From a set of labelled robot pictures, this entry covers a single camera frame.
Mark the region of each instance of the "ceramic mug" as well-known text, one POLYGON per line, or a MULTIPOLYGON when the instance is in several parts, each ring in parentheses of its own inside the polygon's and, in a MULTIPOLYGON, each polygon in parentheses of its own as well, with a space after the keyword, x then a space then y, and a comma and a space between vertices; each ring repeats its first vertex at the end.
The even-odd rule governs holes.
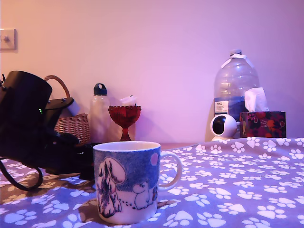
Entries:
POLYGON ((157 192, 172 189, 181 178, 182 164, 172 152, 161 152, 155 142, 109 142, 93 147, 97 206, 102 220, 132 224, 151 218, 157 192), (172 182, 159 185, 160 159, 172 156, 177 173, 172 182))

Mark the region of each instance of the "tissue box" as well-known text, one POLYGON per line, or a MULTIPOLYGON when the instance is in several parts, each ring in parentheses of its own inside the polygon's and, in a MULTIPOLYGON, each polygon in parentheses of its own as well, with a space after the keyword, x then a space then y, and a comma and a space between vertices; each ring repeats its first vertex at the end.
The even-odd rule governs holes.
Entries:
POLYGON ((285 112, 246 112, 239 119, 241 138, 286 138, 285 112))

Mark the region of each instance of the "security camera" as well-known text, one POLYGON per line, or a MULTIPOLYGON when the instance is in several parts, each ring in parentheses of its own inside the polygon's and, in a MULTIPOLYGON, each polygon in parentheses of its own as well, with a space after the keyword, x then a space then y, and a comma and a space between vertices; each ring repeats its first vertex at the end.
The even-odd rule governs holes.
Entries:
POLYGON ((211 132, 215 135, 212 141, 232 139, 237 132, 237 127, 237 122, 231 115, 215 116, 210 123, 211 132))

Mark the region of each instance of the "light switch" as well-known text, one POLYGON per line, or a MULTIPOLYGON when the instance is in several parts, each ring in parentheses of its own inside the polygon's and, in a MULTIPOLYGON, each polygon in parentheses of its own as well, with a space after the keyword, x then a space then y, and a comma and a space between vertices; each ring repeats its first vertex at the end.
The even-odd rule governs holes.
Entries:
POLYGON ((3 29, 0 30, 0 49, 1 50, 15 50, 15 29, 3 29))

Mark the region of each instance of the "wicker basket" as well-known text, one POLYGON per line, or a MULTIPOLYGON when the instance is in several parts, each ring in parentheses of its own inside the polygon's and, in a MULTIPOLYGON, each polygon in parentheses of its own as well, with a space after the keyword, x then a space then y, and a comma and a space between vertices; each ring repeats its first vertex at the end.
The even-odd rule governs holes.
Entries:
MULTIPOLYGON (((69 90, 59 77, 55 75, 49 75, 44 78, 45 81, 48 81, 49 79, 58 81, 63 87, 66 93, 66 97, 71 97, 69 90)), ((59 133, 70 133, 76 136, 80 141, 77 146, 88 144, 91 140, 87 114, 78 114, 76 116, 59 118, 54 130, 59 133)))

